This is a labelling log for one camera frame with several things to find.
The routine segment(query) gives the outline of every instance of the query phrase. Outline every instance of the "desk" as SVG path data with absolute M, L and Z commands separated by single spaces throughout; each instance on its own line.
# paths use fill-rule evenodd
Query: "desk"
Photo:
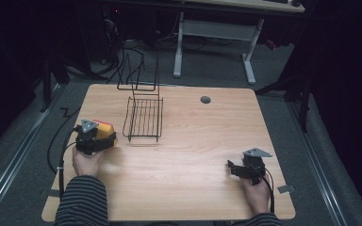
M 241 165 L 242 152 L 254 147 L 274 179 L 275 214 L 293 218 L 295 210 L 255 93 L 251 89 L 160 87 L 162 136 L 128 141 L 122 136 L 131 91 L 112 85 L 90 86 L 82 118 L 110 122 L 118 132 L 116 148 L 107 151 L 99 178 L 107 187 L 108 218 L 128 220 L 227 220 L 252 217 L 240 179 L 230 175 L 227 160 Z M 201 103 L 202 96 L 211 98 Z M 75 176 L 72 152 L 66 152 L 65 185 Z M 52 189 L 58 190 L 58 178 Z M 59 198 L 48 197 L 42 212 L 55 220 Z
M 294 7 L 289 1 L 287 4 L 274 3 L 263 0 L 243 1 L 243 0 L 187 0 L 182 1 L 192 3 L 204 3 L 213 5 L 225 5 L 239 8 L 258 8 L 265 10 L 279 10 L 284 12 L 304 12 L 302 5 Z M 174 77 L 181 76 L 182 67 L 182 40 L 184 35 L 203 36 L 229 40 L 247 40 L 250 45 L 246 54 L 242 54 L 242 61 L 245 68 L 248 82 L 251 85 L 255 84 L 255 75 L 252 70 L 251 57 L 257 43 L 258 36 L 264 23 L 263 19 L 259 19 L 256 25 L 241 25 L 241 24 L 224 24 L 203 22 L 196 20 L 184 20 L 184 12 L 180 13 L 178 26 L 178 44 L 175 53 L 174 62 Z

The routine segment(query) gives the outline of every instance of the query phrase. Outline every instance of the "white desk leg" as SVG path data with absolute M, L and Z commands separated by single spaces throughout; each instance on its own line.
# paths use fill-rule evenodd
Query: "white desk leg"
M 175 53 L 174 62 L 174 77 L 181 76 L 181 65 L 182 65 L 182 37 L 184 32 L 184 12 L 180 12 L 180 22 L 178 25 L 178 45 L 177 52 Z
M 251 40 L 251 45 L 249 46 L 249 50 L 247 54 L 242 54 L 243 65 L 245 66 L 246 76 L 248 77 L 248 83 L 251 85 L 255 84 L 255 75 L 252 70 L 251 57 L 254 52 L 255 45 L 257 43 L 258 36 L 260 35 L 261 27 L 263 26 L 264 20 L 260 19 L 255 28 L 254 36 Z

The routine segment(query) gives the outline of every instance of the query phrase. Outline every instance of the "metal wire frame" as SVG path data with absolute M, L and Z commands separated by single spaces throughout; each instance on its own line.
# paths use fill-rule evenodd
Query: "metal wire frame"
M 129 55 L 125 58 L 130 71 L 130 74 L 126 78 L 126 84 L 130 84 L 131 88 L 121 88 L 123 80 L 120 76 L 117 89 L 131 90 L 132 97 L 128 98 L 127 113 L 123 125 L 123 136 L 128 137 L 129 141 L 131 141 L 132 137 L 155 137 L 156 142 L 158 142 L 158 138 L 161 137 L 162 134 L 163 119 L 163 98 L 160 99 L 160 86 L 158 85 L 158 57 L 156 58 L 155 81 L 151 89 L 141 89 L 139 87 L 140 69 L 142 65 L 144 65 L 143 56 L 141 56 L 140 65 L 134 71 L 131 71 Z M 133 79 L 133 74 L 135 73 L 137 74 L 136 80 Z

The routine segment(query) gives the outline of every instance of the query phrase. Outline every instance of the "metal rail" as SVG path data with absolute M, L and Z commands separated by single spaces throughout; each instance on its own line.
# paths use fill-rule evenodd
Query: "metal rail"
M 64 88 L 60 87 L 59 85 L 55 86 L 54 91 L 58 92 L 58 95 L 55 95 L 52 104 L 58 99 L 59 94 L 61 94 L 63 90 Z M 28 131 L 21 145 L 17 149 L 17 152 L 13 156 L 13 159 L 10 161 L 4 173 L 2 174 L 0 178 L 0 203 L 4 199 L 6 193 L 8 192 L 8 189 L 11 186 L 11 183 L 14 181 L 17 173 L 19 172 L 20 168 L 25 162 L 25 159 L 30 153 L 32 144 L 34 142 L 34 138 L 40 131 L 41 125 L 48 115 L 49 115 L 49 108 L 39 115 L 36 122 Z
M 302 130 L 302 127 L 299 123 L 299 112 L 296 108 L 296 105 L 294 103 L 287 103 L 287 107 L 289 112 L 292 114 L 292 118 L 295 122 L 296 127 L 300 132 L 301 138 L 305 145 L 309 165 L 313 170 L 314 177 L 316 178 L 317 184 L 319 185 L 320 192 L 322 194 L 322 197 L 324 198 L 325 204 L 328 208 L 332 220 L 334 221 L 334 224 L 340 226 L 348 225 L 343 215 L 343 212 L 339 207 L 339 203 L 337 202 L 337 197 L 334 193 L 334 189 L 328 183 L 321 163 L 311 144 L 310 137 Z

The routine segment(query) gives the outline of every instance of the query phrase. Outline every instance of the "striped shirt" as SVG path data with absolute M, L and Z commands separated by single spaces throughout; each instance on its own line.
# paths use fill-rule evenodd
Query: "striped shirt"
M 74 177 L 67 184 L 54 225 L 107 226 L 105 185 L 92 176 Z

